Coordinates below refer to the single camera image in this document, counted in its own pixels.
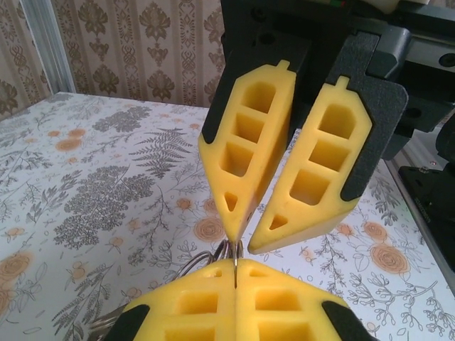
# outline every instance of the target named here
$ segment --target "damask wallpaper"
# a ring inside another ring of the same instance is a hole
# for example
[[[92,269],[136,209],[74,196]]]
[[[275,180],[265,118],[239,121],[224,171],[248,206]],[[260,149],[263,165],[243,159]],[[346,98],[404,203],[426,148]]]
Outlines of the damask wallpaper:
[[[206,107],[224,66],[218,0],[52,0],[78,92]]]
[[[19,0],[0,0],[0,121],[50,95]]]

